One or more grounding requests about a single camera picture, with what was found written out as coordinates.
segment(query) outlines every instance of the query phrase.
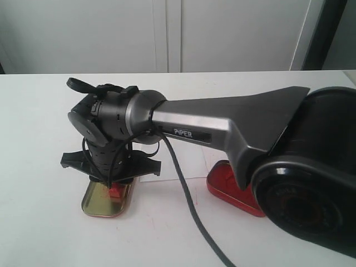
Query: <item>black motor housing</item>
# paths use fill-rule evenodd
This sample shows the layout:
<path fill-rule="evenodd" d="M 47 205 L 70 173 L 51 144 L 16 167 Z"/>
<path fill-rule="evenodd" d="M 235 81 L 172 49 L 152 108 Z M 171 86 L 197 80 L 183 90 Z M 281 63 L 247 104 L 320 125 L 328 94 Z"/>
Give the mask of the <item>black motor housing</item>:
<path fill-rule="evenodd" d="M 356 258 L 356 90 L 308 95 L 251 183 L 277 226 Z"/>

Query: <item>gold metal plate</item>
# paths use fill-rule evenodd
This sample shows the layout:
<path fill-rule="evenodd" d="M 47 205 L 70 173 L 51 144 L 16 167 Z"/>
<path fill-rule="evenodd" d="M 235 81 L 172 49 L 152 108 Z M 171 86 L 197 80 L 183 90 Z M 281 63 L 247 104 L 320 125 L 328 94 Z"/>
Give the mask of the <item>gold metal plate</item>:
<path fill-rule="evenodd" d="M 111 197 L 105 185 L 90 181 L 82 200 L 83 212 L 94 217 L 115 217 L 122 213 L 128 206 L 133 182 L 119 187 L 120 197 Z"/>

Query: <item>white tabletop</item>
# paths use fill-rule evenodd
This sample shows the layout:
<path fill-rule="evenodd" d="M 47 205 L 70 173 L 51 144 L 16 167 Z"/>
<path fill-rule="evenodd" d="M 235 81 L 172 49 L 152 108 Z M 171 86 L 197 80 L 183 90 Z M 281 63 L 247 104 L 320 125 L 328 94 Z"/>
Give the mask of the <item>white tabletop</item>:
<path fill-rule="evenodd" d="M 136 183 L 131 206 L 114 219 L 81 211 L 88 178 L 60 166 L 63 152 L 81 149 L 81 135 L 67 119 L 83 97 L 66 87 L 71 76 L 94 85 L 138 85 L 169 100 L 292 85 L 354 87 L 341 71 L 0 75 L 0 266 L 223 266 L 195 226 L 177 180 Z M 237 266 L 356 265 L 214 197 L 205 179 L 188 184 L 201 220 Z"/>

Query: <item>red base plate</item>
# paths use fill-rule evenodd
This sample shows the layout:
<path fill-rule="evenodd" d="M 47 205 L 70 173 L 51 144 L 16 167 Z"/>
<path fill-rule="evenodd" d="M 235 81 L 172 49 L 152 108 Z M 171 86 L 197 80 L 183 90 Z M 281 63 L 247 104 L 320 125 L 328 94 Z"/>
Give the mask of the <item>red base plate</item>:
<path fill-rule="evenodd" d="M 233 170 L 226 160 L 218 161 L 206 178 L 208 190 L 218 198 L 257 217 L 265 217 L 257 204 L 251 185 L 242 191 L 235 180 Z"/>

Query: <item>cabinet door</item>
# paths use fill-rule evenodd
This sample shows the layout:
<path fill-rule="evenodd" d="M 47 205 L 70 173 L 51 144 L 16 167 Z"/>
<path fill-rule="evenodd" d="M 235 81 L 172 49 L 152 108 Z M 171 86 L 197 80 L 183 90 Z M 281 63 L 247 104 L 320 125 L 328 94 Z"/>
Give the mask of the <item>cabinet door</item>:
<path fill-rule="evenodd" d="M 322 4 L 322 0 L 181 0 L 181 70 L 289 70 L 294 60 L 303 61 L 294 57 L 305 56 Z"/>
<path fill-rule="evenodd" d="M 3 0 L 7 73 L 167 72 L 163 0 Z"/>

